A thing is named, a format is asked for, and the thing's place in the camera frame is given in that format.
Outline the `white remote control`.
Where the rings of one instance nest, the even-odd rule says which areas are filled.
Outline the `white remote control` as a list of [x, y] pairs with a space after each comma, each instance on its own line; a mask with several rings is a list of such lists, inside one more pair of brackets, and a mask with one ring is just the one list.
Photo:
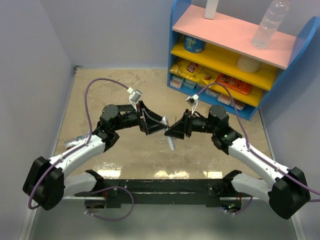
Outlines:
[[[163, 116], [161, 122], [166, 127], [164, 131], [167, 131], [169, 129], [168, 117]], [[166, 139], [167, 139], [167, 143], [168, 143], [170, 150], [174, 152], [176, 150], [175, 139], [170, 136], [166, 136]]]

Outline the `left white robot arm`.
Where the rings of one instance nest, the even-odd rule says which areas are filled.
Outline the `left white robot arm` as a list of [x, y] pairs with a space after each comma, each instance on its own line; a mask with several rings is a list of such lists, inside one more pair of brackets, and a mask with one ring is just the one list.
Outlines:
[[120, 138], [118, 130], [139, 127], [146, 135], [168, 129], [168, 120], [149, 110], [143, 101], [136, 106], [105, 106], [96, 128], [76, 146], [49, 159], [36, 158], [28, 172], [22, 190], [29, 196], [28, 207], [42, 207], [48, 211], [55, 207], [66, 191], [66, 179], [76, 168], [100, 155]]

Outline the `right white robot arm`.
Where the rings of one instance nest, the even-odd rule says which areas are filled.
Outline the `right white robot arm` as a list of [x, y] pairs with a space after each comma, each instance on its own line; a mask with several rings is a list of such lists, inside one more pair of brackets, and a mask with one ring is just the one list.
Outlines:
[[183, 117], [165, 131], [165, 136], [176, 139], [190, 137], [193, 132], [211, 134], [214, 146], [236, 158], [260, 178], [234, 171], [223, 183], [223, 192], [230, 197], [248, 194], [267, 202], [281, 218], [288, 220], [307, 202], [310, 191], [304, 172], [298, 167], [288, 168], [258, 151], [239, 132], [229, 125], [229, 115], [221, 105], [212, 105], [207, 117], [196, 117], [186, 110]]

